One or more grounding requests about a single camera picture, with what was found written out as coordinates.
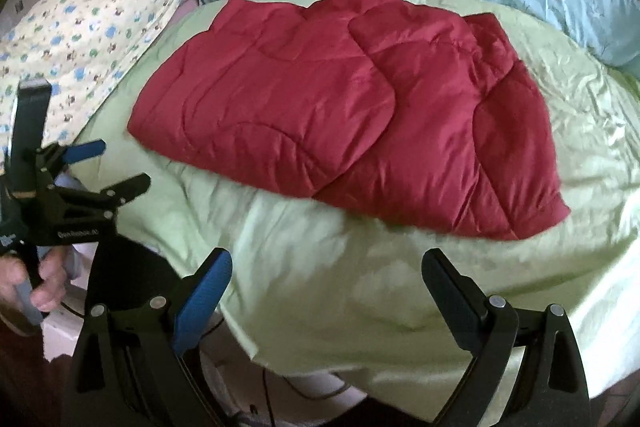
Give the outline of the maroon sleeve forearm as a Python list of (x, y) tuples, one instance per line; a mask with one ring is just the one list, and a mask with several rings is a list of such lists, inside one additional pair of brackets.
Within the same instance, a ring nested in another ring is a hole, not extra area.
[(1, 389), (25, 426), (61, 425), (65, 385), (72, 358), (44, 356), (40, 326), (1, 305)]

